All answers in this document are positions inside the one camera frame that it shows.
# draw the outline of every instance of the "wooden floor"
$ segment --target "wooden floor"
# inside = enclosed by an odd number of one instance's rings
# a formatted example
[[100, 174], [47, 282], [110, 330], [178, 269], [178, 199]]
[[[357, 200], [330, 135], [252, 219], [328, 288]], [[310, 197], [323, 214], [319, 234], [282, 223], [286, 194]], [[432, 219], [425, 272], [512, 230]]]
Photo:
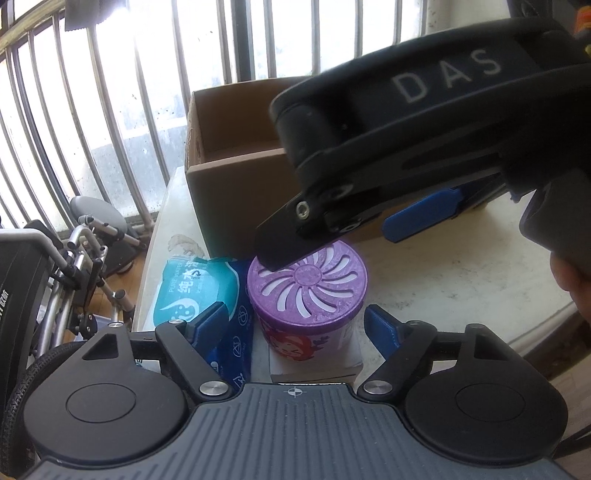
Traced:
[[[552, 380], [569, 407], [565, 437], [591, 424], [591, 355]], [[575, 478], [591, 480], [591, 450], [584, 450], [558, 460]]]

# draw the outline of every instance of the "finger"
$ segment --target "finger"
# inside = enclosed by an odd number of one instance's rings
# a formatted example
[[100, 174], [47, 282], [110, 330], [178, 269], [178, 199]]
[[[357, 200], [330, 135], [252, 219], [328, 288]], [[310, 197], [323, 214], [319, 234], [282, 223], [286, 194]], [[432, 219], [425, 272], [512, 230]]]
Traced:
[[572, 297], [579, 313], [588, 321], [591, 322], [591, 281], [582, 281], [579, 288], [572, 291]]
[[579, 271], [554, 253], [550, 255], [550, 270], [563, 290], [573, 292], [580, 288], [582, 277]]

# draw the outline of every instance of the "window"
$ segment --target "window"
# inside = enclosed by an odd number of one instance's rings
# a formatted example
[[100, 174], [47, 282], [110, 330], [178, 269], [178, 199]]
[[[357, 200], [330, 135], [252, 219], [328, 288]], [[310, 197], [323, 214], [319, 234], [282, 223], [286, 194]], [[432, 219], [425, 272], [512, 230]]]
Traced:
[[[31, 15], [39, 3], [10, 1], [16, 19]], [[317, 16], [312, 10], [315, 2]], [[269, 71], [279, 77], [311, 74], [313, 50], [320, 59], [319, 70], [324, 71], [352, 59], [356, 51], [365, 54], [390, 46], [397, 5], [402, 11], [400, 39], [416, 37], [426, 2], [250, 0], [246, 4], [254, 78], [264, 79]], [[173, 5], [178, 11], [176, 24]], [[7, 93], [0, 98], [0, 112], [8, 134], [0, 132], [0, 163], [6, 172], [6, 178], [0, 175], [4, 226], [13, 226], [11, 219], [21, 226], [29, 218], [45, 218], [55, 230], [67, 230], [63, 213], [67, 202], [61, 207], [54, 203], [44, 171], [35, 161], [41, 148], [57, 177], [51, 189], [62, 190], [67, 200], [77, 192], [105, 197], [128, 218], [157, 212], [168, 177], [183, 165], [189, 90], [235, 82], [238, 76], [234, 50], [243, 40], [233, 37], [232, 5], [231, 0], [129, 0], [128, 9], [116, 10], [96, 26], [94, 65], [87, 31], [65, 32], [63, 13], [55, 12], [34, 34], [12, 46], [18, 52], [15, 68], [22, 73], [26, 91], [19, 105], [28, 103], [39, 133], [40, 142], [33, 147], [26, 136], [31, 126], [21, 122], [11, 95], [5, 55], [0, 57], [0, 91]], [[2, 10], [6, 27], [7, 9]], [[358, 15], [362, 15], [361, 37]], [[319, 40], [314, 45], [313, 32]], [[175, 38], [183, 51], [178, 59]], [[98, 68], [99, 59], [104, 83], [98, 82], [93, 68]], [[269, 69], [273, 61], [274, 70]], [[108, 122], [105, 108], [112, 109], [114, 125]], [[141, 202], [138, 195], [133, 197], [124, 176], [126, 161], [115, 148], [119, 135]], [[145, 211], [140, 211], [143, 204]]]

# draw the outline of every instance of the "purple air freshener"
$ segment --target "purple air freshener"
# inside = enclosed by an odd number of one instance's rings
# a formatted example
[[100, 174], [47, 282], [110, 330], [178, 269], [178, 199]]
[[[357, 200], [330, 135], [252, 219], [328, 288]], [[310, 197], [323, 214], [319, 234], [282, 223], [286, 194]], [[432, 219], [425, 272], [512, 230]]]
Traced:
[[359, 255], [337, 241], [276, 272], [255, 258], [247, 288], [269, 345], [301, 361], [348, 343], [350, 321], [363, 305], [367, 271]]

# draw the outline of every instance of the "black tire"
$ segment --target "black tire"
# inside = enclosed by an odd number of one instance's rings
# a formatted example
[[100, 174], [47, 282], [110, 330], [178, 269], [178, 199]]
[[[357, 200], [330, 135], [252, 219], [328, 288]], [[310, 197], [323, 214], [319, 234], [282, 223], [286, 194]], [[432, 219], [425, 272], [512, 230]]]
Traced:
[[64, 343], [52, 348], [27, 368], [14, 388], [0, 427], [0, 472], [4, 475], [18, 478], [35, 463], [35, 449], [24, 424], [25, 403], [33, 391], [84, 343]]

